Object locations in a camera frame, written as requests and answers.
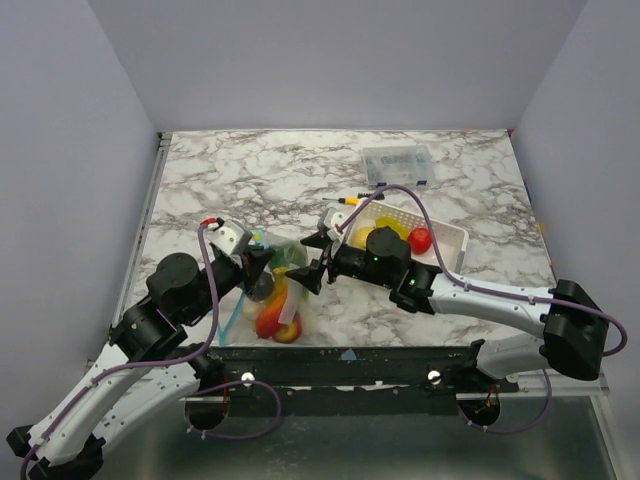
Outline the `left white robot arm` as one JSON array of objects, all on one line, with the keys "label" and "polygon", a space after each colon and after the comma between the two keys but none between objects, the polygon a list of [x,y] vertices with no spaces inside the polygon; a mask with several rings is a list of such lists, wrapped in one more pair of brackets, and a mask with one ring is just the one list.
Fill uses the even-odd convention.
[{"label": "left white robot arm", "polygon": [[237,287],[254,287],[274,251],[253,244],[248,233],[198,241],[205,264],[183,252],[162,259],[146,280],[146,296],[111,329],[81,381],[44,419],[8,434],[9,447],[23,460],[21,478],[89,479],[109,442],[98,427],[121,431],[165,402],[220,387],[212,338],[183,350],[185,329],[210,315],[214,335],[220,299]]}]

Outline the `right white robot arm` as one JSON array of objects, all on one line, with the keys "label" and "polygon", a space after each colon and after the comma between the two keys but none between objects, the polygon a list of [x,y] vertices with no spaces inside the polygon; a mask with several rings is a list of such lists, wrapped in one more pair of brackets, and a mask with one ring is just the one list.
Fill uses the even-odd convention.
[{"label": "right white robot arm", "polygon": [[547,368],[582,381],[599,376],[608,323],[576,282],[561,280],[545,289],[465,279],[412,259],[409,243],[388,227],[374,229],[362,249],[330,231],[302,243],[322,254],[286,275],[313,294],[345,276],[387,289],[390,301],[409,313],[460,315],[515,329],[512,337],[480,342],[476,357],[461,365],[461,382],[471,391]]}]

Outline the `red yellow toy apple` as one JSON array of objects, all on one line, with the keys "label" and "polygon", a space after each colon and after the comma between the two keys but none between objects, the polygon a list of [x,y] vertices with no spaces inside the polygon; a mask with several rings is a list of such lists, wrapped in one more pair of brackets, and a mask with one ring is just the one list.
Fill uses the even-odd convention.
[{"label": "red yellow toy apple", "polygon": [[302,324],[298,316],[295,316],[290,324],[284,325],[273,336],[277,343],[290,344],[295,342],[302,334]]}]

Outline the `beige toy garlic bulb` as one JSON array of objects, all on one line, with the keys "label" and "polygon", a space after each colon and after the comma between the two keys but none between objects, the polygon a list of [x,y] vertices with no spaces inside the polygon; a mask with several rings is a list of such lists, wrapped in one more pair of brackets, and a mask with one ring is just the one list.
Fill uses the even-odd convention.
[{"label": "beige toy garlic bulb", "polygon": [[246,301],[243,303],[242,314],[243,316],[250,320],[254,321],[263,309],[263,305],[261,303]]}]

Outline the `yellow toy banana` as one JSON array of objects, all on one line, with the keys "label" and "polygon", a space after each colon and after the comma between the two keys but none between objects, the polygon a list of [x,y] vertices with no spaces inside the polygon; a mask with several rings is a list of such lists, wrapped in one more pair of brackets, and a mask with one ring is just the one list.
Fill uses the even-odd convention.
[{"label": "yellow toy banana", "polygon": [[272,300],[274,302],[280,302],[282,299],[285,299],[287,296],[288,290],[288,277],[286,276],[288,267],[277,267],[272,270],[272,275],[274,279],[274,290],[272,292]]}]

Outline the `green toy leafy vegetable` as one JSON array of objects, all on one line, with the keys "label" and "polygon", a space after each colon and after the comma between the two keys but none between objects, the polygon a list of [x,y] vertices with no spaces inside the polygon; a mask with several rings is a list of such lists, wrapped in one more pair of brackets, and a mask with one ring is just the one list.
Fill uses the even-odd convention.
[{"label": "green toy leafy vegetable", "polygon": [[275,245],[274,256],[269,266],[273,272],[286,272],[306,267],[309,263],[307,249],[299,242],[284,242]]}]

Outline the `clear zip top bag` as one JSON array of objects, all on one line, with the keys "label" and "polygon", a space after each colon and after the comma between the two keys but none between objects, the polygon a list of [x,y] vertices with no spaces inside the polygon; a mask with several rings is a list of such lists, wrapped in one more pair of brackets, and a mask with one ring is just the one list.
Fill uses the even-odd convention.
[{"label": "clear zip top bag", "polygon": [[271,258],[257,283],[240,294],[229,319],[217,328],[221,347],[264,340],[293,344],[303,334],[309,316],[309,292],[286,273],[308,263],[307,250],[297,240],[268,233],[253,232],[252,244],[271,248]]}]

